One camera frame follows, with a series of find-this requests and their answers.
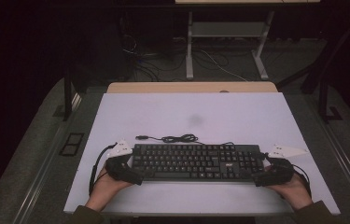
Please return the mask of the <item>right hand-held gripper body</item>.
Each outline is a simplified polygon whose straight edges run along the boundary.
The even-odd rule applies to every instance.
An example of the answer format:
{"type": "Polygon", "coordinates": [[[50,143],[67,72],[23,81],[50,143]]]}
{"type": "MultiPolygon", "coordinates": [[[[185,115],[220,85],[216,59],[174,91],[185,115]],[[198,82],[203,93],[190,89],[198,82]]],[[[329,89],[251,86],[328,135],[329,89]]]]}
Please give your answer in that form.
{"type": "Polygon", "coordinates": [[[294,166],[289,159],[307,153],[308,150],[304,148],[275,144],[273,149],[266,154],[266,159],[271,165],[269,172],[273,175],[273,183],[288,182],[295,173],[294,166]]]}

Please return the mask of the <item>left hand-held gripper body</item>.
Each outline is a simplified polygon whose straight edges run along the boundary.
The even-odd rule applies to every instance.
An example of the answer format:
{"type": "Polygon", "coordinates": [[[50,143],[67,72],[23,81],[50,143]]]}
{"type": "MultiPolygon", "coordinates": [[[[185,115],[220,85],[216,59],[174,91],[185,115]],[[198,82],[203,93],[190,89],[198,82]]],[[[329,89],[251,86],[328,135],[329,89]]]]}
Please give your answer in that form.
{"type": "Polygon", "coordinates": [[[115,180],[133,181],[134,174],[128,165],[132,154],[133,150],[125,140],[118,141],[106,155],[105,169],[108,175],[115,180]]]}

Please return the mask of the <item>black computer keyboard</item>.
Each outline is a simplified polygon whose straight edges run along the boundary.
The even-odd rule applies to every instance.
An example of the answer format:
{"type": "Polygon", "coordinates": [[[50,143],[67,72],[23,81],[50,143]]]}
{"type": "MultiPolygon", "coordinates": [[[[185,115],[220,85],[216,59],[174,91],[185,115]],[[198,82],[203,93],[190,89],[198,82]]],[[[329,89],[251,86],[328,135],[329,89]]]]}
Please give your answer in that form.
{"type": "Polygon", "coordinates": [[[252,182],[264,171],[257,145],[136,144],[132,168],[148,181],[252,182]]]}

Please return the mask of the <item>person's right hand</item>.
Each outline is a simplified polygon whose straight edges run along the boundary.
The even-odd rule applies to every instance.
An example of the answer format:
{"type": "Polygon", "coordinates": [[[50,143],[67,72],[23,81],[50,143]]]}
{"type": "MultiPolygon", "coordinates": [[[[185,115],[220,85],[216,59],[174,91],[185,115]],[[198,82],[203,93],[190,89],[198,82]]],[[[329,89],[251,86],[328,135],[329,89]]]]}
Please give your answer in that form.
{"type": "Polygon", "coordinates": [[[268,186],[279,195],[281,195],[292,207],[293,210],[300,210],[313,203],[303,180],[294,174],[291,180],[282,185],[268,186]]]}

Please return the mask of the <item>person's left hand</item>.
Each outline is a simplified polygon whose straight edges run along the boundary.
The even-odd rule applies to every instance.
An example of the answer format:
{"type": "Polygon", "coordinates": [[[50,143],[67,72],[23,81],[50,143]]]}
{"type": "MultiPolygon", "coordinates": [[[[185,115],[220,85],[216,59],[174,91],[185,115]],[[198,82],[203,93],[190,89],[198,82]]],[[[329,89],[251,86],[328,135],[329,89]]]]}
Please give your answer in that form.
{"type": "Polygon", "coordinates": [[[131,183],[113,179],[103,168],[85,206],[96,212],[102,212],[121,190],[131,185],[131,183]]]}

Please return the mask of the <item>black metal stand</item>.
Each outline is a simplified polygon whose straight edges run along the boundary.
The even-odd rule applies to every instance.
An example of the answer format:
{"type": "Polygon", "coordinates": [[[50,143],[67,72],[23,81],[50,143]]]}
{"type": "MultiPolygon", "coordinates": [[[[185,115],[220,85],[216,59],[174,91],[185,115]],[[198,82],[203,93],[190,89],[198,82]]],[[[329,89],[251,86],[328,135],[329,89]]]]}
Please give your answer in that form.
{"type": "Polygon", "coordinates": [[[303,78],[301,91],[318,94],[318,114],[324,121],[339,117],[329,105],[329,88],[332,87],[350,105],[350,12],[337,13],[326,26],[327,44],[314,62],[294,75],[279,81],[276,88],[281,90],[289,83],[303,78]]]}

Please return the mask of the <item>white table board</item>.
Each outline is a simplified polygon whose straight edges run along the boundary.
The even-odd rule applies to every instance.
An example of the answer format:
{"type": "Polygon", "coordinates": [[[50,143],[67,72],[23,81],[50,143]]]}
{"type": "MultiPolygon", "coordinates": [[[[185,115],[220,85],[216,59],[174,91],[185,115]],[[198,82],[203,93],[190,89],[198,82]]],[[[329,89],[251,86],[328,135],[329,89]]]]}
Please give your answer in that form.
{"type": "MultiPolygon", "coordinates": [[[[101,151],[136,136],[158,138],[185,133],[205,144],[252,144],[263,152],[274,146],[308,146],[280,93],[107,93],[103,96],[64,212],[88,199],[91,169],[105,160],[101,151]]],[[[252,183],[151,182],[117,194],[105,212],[111,216],[270,216],[290,206],[270,189],[252,183]]]]}

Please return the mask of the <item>black floor outlet frame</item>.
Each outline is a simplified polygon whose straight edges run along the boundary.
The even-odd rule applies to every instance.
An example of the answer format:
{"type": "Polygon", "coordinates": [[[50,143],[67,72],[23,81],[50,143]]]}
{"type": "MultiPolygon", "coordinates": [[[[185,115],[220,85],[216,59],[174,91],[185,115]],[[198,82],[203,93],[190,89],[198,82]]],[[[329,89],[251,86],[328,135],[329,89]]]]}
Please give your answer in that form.
{"type": "Polygon", "coordinates": [[[83,133],[70,133],[59,154],[65,157],[76,156],[83,136],[83,133]]]}

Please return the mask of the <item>white metal desk frame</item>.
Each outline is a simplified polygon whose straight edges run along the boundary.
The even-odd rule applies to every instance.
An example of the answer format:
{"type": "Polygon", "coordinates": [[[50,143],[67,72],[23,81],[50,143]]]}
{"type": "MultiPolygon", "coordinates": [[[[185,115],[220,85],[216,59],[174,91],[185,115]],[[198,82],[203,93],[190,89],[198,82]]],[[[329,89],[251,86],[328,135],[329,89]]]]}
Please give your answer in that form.
{"type": "MultiPolygon", "coordinates": [[[[321,0],[175,0],[177,6],[196,7],[256,7],[278,5],[293,7],[318,4],[321,0]]],[[[251,51],[259,77],[262,80],[269,78],[267,70],[260,58],[270,32],[275,11],[269,9],[263,21],[196,21],[193,10],[188,14],[188,32],[186,49],[186,79],[194,79],[192,40],[194,37],[252,37],[259,40],[257,47],[251,51]]]]}

